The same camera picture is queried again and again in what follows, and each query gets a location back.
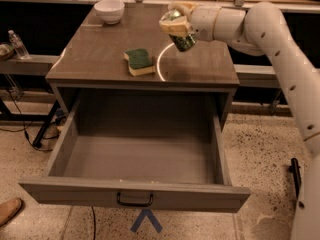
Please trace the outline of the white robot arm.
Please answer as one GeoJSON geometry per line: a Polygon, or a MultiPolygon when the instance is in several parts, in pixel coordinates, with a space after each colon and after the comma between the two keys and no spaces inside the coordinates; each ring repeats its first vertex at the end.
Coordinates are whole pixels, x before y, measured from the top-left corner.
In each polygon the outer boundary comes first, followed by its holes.
{"type": "Polygon", "coordinates": [[[298,47],[278,7],[260,2],[248,11],[190,2],[168,6],[163,32],[222,41],[253,56],[265,55],[276,74],[302,139],[312,155],[296,205],[291,240],[320,240],[320,71],[298,47]]]}

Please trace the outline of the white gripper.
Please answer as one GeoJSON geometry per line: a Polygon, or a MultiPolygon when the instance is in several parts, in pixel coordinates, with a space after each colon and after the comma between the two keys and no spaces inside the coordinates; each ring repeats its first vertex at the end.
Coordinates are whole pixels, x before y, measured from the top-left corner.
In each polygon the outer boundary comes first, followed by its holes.
{"type": "Polygon", "coordinates": [[[164,33],[186,37],[193,31],[198,40],[208,42],[214,40],[214,27],[221,10],[220,7],[198,6],[193,2],[174,1],[168,5],[168,9],[176,9],[183,16],[173,20],[161,19],[159,25],[164,33]]]}

